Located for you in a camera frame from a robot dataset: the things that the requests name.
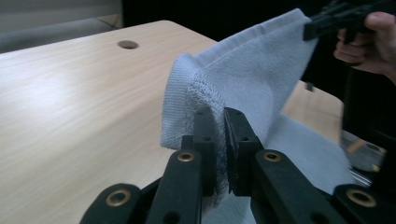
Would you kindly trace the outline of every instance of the round hole in table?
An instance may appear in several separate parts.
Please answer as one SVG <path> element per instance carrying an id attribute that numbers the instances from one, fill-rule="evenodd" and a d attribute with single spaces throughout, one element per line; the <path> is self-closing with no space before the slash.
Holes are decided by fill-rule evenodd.
<path id="1" fill-rule="evenodd" d="M 139 45 L 132 40 L 121 40 L 119 42 L 119 47 L 123 49 L 137 49 Z"/>

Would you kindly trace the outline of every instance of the brass insert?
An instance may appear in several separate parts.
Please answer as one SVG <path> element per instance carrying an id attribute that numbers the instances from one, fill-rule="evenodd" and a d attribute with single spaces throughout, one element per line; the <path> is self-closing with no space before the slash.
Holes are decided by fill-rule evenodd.
<path id="1" fill-rule="evenodd" d="M 192 161 L 194 160 L 194 154 L 190 153 L 190 152 L 183 152 L 178 154 L 177 158 L 180 161 Z"/>
<path id="2" fill-rule="evenodd" d="M 348 199 L 364 207 L 375 207 L 376 200 L 370 194 L 359 189 L 348 189 L 346 191 Z"/>
<path id="3" fill-rule="evenodd" d="M 282 157 L 275 153 L 275 152 L 266 152 L 264 153 L 264 158 L 268 161 L 280 161 L 282 160 Z"/>
<path id="4" fill-rule="evenodd" d="M 128 189 L 118 189 L 107 196 L 106 203 L 108 206 L 117 207 L 128 202 L 131 196 Z"/>

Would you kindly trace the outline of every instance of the black tool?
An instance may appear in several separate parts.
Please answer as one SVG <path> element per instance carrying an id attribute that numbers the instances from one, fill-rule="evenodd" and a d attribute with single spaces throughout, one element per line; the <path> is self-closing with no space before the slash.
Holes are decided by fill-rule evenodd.
<path id="1" fill-rule="evenodd" d="M 262 147 L 242 112 L 225 108 L 224 118 L 230 187 L 251 198 L 257 223 L 396 223 L 396 205 L 386 196 L 356 185 L 338 186 L 333 195 L 316 189 L 285 154 Z M 105 189 L 80 224 L 201 223 L 202 198 L 215 187 L 210 110 L 197 112 L 194 125 L 161 179 L 142 190 L 126 184 Z"/>
<path id="2" fill-rule="evenodd" d="M 366 16 L 375 11 L 394 14 L 395 0 L 333 0 L 305 25 L 304 40 L 337 32 L 346 28 L 345 44 L 352 42 L 357 33 L 370 32 L 364 26 Z"/>

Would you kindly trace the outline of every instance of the finger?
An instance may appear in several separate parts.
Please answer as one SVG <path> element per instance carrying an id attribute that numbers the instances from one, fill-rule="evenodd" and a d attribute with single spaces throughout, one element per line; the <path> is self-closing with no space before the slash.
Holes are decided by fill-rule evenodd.
<path id="1" fill-rule="evenodd" d="M 337 38 L 344 42 L 346 39 L 346 34 L 347 34 L 347 29 L 341 29 L 338 31 Z M 348 44 L 353 46 L 362 46 L 362 45 L 370 44 L 373 41 L 374 41 L 373 34 L 356 33 L 355 39 Z"/>
<path id="2" fill-rule="evenodd" d="M 341 60 L 345 63 L 364 63 L 364 56 L 353 56 L 349 54 L 345 54 L 341 50 L 336 49 L 333 53 L 334 57 L 338 60 Z"/>
<path id="3" fill-rule="evenodd" d="M 385 12 L 374 12 L 369 14 L 364 24 L 367 28 L 377 31 L 381 41 L 392 41 L 396 38 L 396 18 Z"/>
<path id="4" fill-rule="evenodd" d="M 337 45 L 335 46 L 338 50 L 342 51 L 345 54 L 351 56 L 364 56 L 369 54 L 372 51 L 372 46 L 364 45 L 364 46 L 354 46 L 350 44 L 344 44 L 343 41 L 338 41 Z"/>

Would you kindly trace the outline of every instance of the gray floor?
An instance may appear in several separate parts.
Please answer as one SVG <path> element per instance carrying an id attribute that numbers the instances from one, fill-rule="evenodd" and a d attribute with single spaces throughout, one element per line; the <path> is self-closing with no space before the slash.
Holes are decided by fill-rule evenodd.
<path id="1" fill-rule="evenodd" d="M 117 29 L 99 19 L 70 21 L 0 34 L 0 53 L 28 49 L 87 35 L 96 35 Z"/>

